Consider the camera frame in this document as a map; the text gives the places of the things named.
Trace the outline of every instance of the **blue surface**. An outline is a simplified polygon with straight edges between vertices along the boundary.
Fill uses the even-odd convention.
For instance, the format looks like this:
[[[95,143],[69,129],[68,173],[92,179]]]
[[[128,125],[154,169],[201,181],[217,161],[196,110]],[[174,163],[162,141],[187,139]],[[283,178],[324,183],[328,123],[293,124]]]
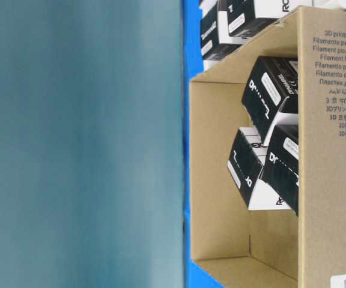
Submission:
[[[198,288],[223,288],[216,280],[211,278],[202,268],[196,265],[193,261],[189,263],[190,277],[189,287]]]
[[[181,1],[0,0],[0,287],[182,287]]]
[[[201,10],[198,1],[183,1],[184,22],[184,252],[185,252],[185,286],[220,287],[206,272],[190,260],[190,197],[189,197],[189,80],[203,71],[200,54],[199,21]]]

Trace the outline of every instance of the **box logo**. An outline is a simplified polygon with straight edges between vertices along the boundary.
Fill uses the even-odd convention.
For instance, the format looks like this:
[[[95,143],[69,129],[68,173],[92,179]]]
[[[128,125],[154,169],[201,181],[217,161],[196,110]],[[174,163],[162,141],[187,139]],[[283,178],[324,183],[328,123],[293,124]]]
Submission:
[[[289,0],[282,0],[282,11],[289,12]]]
[[[272,152],[269,154],[269,161],[273,162],[273,164],[276,164],[276,161],[279,159],[279,157],[275,156]]]
[[[280,205],[282,205],[284,203],[284,200],[281,198],[281,197],[279,197],[279,200],[276,202],[276,205],[277,206],[280,206]]]
[[[280,74],[279,78],[280,78],[282,84],[284,84],[284,87],[288,91],[288,93],[294,95],[294,92],[293,92],[293,90],[291,88],[291,85],[287,82],[287,80],[285,79],[284,75]]]

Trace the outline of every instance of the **cardboard box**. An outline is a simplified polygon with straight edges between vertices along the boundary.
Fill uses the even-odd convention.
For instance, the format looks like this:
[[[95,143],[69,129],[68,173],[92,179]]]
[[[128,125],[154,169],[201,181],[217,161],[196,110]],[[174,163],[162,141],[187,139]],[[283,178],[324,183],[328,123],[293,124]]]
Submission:
[[[312,6],[312,0],[228,0],[229,34],[252,38],[300,5]]]
[[[346,77],[317,76],[326,53],[314,48],[338,40],[330,55],[342,57],[344,76],[343,33],[346,11],[301,7],[190,83],[190,253],[224,287],[344,287],[346,117],[327,106],[344,98]],[[225,167],[238,127],[250,126],[241,98],[260,55],[299,60],[298,218],[289,210],[248,211]]]
[[[277,124],[298,124],[297,58],[258,57],[247,81],[243,105],[264,146]]]
[[[299,128],[277,125],[267,149],[263,181],[299,214]]]
[[[202,18],[200,33],[204,60],[221,60],[247,42],[245,38],[229,36],[226,0],[218,0]]]
[[[255,128],[240,127],[233,141],[228,170],[248,210],[290,209],[277,192],[262,180],[267,148]]]

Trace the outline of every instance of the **open cardboard box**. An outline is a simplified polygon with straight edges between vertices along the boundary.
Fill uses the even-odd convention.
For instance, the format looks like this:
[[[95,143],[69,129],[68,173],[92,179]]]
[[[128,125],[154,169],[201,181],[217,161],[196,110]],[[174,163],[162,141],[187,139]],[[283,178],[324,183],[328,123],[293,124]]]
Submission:
[[[326,31],[346,32],[346,12],[300,7],[190,83],[190,256],[224,287],[345,287],[330,286],[346,274],[346,137],[315,72]],[[299,218],[248,212],[226,168],[259,55],[299,57]]]

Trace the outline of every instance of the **black and white packaging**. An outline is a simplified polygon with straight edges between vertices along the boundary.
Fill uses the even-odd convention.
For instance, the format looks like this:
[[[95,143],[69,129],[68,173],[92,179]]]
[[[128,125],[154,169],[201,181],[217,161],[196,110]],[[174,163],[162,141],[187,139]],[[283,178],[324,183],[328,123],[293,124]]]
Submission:
[[[239,128],[228,160],[228,169],[248,210],[283,210],[290,207],[262,179],[267,148],[255,128]]]
[[[202,18],[200,33],[203,60],[221,60],[247,42],[243,37],[229,36],[226,0],[218,0]]]
[[[297,58],[258,57],[248,78],[242,103],[264,146],[277,124],[297,125]]]
[[[230,36],[252,38],[266,26],[312,0],[228,0]]]
[[[208,14],[210,9],[212,9],[213,6],[216,5],[216,3],[217,0],[200,0],[199,8],[202,10],[202,18],[204,18],[204,16]]]
[[[263,173],[281,198],[299,214],[299,127],[277,125],[273,130]]]

